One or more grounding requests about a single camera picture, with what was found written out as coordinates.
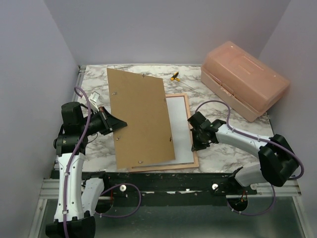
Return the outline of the pink wooden picture frame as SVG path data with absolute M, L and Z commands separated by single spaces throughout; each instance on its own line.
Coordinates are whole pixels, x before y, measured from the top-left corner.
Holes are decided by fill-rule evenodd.
M 187 110 L 187 117 L 189 118 L 191 116 L 190 109 L 189 109 L 189 102 L 188 102 L 188 96 L 185 93 L 178 93 L 178 94 L 168 94 L 167 97 L 178 97 L 178 96 L 184 96 L 185 98 L 185 104 L 186 104 L 186 110 Z M 199 161 L 198 161 L 198 155 L 196 152 L 193 152 L 194 154 L 194 162 L 189 164 L 178 164 L 178 165 L 165 165 L 165 166 L 139 166 L 139 167 L 132 167 L 129 168 L 129 172 L 153 172 L 153 171 L 167 171 L 167 170 L 181 170 L 181 169 L 191 169 L 191 168 L 197 168 L 199 167 Z

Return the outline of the landscape photo print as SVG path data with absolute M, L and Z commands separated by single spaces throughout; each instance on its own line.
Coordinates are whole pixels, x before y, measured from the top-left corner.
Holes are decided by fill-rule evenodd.
M 174 145 L 175 159 L 156 163 L 149 166 L 165 166 L 189 164 L 194 162 L 194 154 L 191 151 L 192 139 L 190 127 L 187 121 L 187 110 L 184 96 L 167 97 L 167 107 Z

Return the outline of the brown frame backing board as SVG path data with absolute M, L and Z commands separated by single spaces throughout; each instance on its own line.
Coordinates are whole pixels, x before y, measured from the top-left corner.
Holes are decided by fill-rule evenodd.
M 127 123 L 114 132 L 118 169 L 175 159 L 161 78 L 107 69 L 111 114 Z

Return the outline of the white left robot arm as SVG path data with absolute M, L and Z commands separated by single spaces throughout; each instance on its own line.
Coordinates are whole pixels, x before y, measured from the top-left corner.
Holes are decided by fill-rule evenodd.
M 127 126 L 104 107 L 89 115 L 82 113 L 83 104 L 70 102 L 62 105 L 63 124 L 53 146 L 59 168 L 58 204 L 53 223 L 46 225 L 50 238 L 92 238 L 96 233 L 95 209 L 99 196 L 109 192 L 105 173 L 82 182 L 88 136 L 107 135 Z

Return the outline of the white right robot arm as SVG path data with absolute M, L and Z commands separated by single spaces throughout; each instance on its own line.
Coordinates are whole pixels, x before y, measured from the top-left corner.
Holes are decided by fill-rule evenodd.
M 286 139 L 276 134 L 273 137 L 260 137 L 238 133 L 230 129 L 227 122 L 216 119 L 210 122 L 200 112 L 188 119 L 193 136 L 192 151 L 200 151 L 211 144 L 227 144 L 243 150 L 256 158 L 259 163 L 236 169 L 228 178 L 228 189 L 239 194 L 255 183 L 268 182 L 282 187 L 299 167 Z

